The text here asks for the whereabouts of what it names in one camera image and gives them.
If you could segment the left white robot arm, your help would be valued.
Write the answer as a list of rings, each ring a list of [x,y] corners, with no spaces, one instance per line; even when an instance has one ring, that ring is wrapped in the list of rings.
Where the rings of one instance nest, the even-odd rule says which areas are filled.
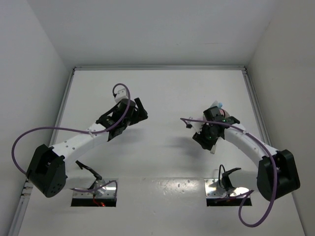
[[[101,186],[102,176],[80,162],[79,158],[98,145],[121,135],[128,126],[147,118],[148,113],[139,98],[123,98],[83,134],[50,147],[37,147],[26,177],[47,198],[57,195],[63,189],[94,192]]]

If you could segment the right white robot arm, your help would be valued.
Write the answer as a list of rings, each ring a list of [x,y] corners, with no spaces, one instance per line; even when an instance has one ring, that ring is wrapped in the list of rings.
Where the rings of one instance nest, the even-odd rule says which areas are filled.
[[[224,171],[220,176],[220,186],[226,191],[246,187],[258,191],[268,201],[276,199],[300,188],[293,154],[278,150],[245,131],[240,121],[229,116],[221,108],[213,106],[203,112],[200,122],[190,118],[187,128],[193,128],[193,139],[205,150],[212,151],[218,139],[223,139],[243,152],[257,167],[248,172],[240,167]]]

